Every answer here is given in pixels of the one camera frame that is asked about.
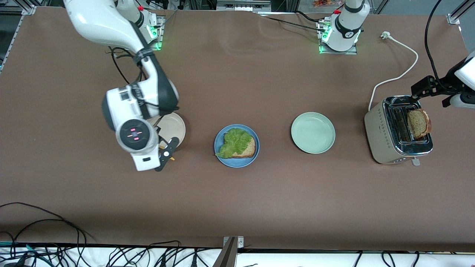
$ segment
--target brown tabletop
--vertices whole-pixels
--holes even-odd
[[[310,22],[296,15],[282,19]],[[319,54],[315,33],[251,12],[178,11],[156,55],[180,93],[186,122],[176,161],[137,172],[103,119],[100,102],[124,86],[107,47],[79,36],[61,8],[27,16],[0,75],[0,202],[38,205],[76,223],[95,243],[149,244],[179,239],[220,246],[241,235],[252,248],[475,250],[475,113],[421,101],[433,125],[434,150],[410,162],[371,157],[363,117],[376,103],[410,94],[432,74],[423,38],[427,17],[368,16],[357,56]],[[441,76],[467,56],[457,26],[434,17],[429,45]],[[130,80],[138,69],[120,66]],[[318,155],[292,142],[304,112],[327,116],[333,147]],[[255,130],[261,148],[233,169],[214,156],[229,124]],[[16,231],[47,214],[0,210],[0,229]],[[19,241],[75,242],[76,232],[44,222]]]

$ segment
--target green lettuce leaf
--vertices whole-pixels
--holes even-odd
[[[232,128],[224,134],[224,145],[216,155],[223,159],[228,159],[234,153],[242,154],[246,150],[249,143],[252,141],[252,136],[246,131],[238,128]]]

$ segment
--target toast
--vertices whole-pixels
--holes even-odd
[[[432,131],[432,123],[423,109],[408,112],[409,130],[414,138],[418,139]]]
[[[242,154],[237,154],[234,152],[232,159],[244,159],[244,158],[252,158],[256,153],[256,141],[254,138],[249,142],[247,148],[242,152]]]

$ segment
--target silver toaster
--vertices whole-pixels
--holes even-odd
[[[418,157],[432,151],[430,134],[416,139],[408,127],[408,112],[418,108],[420,103],[412,103],[410,95],[390,96],[364,116],[371,154],[377,162],[396,164],[412,160],[418,166]]]

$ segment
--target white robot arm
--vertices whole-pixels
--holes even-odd
[[[475,109],[475,51],[453,66],[447,75],[438,81],[427,76],[411,86],[412,98],[419,100],[426,96],[448,95],[442,101],[443,107]]]
[[[129,18],[136,14],[137,7],[126,11],[127,1],[119,2],[122,14],[127,13]],[[107,91],[102,109],[107,124],[115,131],[120,146],[131,154],[137,170],[155,168],[160,171],[175,150],[178,139],[172,138],[171,145],[160,151],[160,138],[146,120],[176,110],[178,92],[148,48],[136,21],[122,16],[116,3],[113,0],[64,0],[69,18],[81,36],[94,43],[132,51],[136,54],[134,61],[148,74],[144,81]]]
[[[367,0],[346,0],[340,14],[330,16],[331,30],[322,41],[335,51],[346,51],[358,40],[361,26],[370,12]]]
[[[145,41],[150,44],[155,40],[157,29],[157,15],[136,6],[133,0],[114,0],[115,8],[126,20],[133,22],[139,28]]]

